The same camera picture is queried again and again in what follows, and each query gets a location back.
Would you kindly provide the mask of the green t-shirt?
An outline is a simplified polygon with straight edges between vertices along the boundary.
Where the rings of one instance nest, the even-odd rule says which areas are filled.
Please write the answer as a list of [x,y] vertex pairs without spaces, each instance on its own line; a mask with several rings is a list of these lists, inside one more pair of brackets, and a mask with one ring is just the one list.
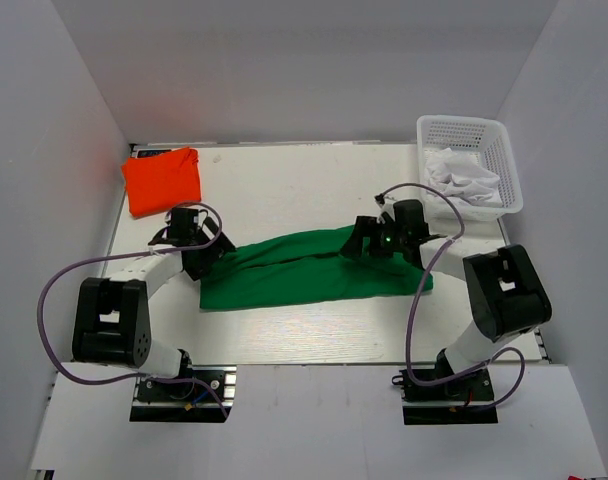
[[417,292],[423,271],[399,253],[343,257],[352,230],[303,231],[237,248],[200,281],[200,308],[221,312]]

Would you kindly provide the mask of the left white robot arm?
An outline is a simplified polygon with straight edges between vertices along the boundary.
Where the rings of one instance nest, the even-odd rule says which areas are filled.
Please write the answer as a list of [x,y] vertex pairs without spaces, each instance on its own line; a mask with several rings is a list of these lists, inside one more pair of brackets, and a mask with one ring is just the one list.
[[118,272],[88,278],[80,286],[72,339],[78,362],[128,367],[161,378],[172,398],[195,387],[185,353],[153,338],[149,300],[171,279],[186,274],[200,281],[235,246],[223,233],[219,215],[206,208],[175,207],[148,249]]

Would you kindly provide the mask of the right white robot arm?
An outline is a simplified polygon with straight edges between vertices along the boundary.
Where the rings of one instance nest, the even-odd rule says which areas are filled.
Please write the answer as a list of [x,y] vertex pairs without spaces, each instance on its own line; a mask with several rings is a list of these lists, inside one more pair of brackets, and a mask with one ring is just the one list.
[[459,398],[470,389],[472,374],[507,352],[514,339],[551,319],[551,302],[523,246],[467,253],[456,248],[465,229],[461,215],[456,216],[459,230],[448,237],[430,232],[423,204],[417,199],[390,202],[380,194],[375,202],[380,214],[358,216],[340,254],[354,260],[364,256],[390,259],[399,254],[422,272],[420,290],[432,272],[465,282],[471,322],[439,352],[431,379],[407,373],[415,385],[437,386],[443,396]]

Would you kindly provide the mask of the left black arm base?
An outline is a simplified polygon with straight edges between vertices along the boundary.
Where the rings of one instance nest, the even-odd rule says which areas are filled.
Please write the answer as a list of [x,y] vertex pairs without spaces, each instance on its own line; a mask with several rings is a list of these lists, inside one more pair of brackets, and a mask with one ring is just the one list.
[[224,423],[234,402],[237,368],[190,366],[187,374],[206,386],[138,380],[129,420],[136,423]]

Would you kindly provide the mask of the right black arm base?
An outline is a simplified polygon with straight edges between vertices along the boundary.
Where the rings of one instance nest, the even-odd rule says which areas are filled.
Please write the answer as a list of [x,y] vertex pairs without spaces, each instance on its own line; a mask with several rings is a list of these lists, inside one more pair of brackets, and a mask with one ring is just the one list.
[[403,369],[391,378],[401,390],[405,426],[491,425],[498,423],[494,390],[487,370],[433,387],[411,381]]

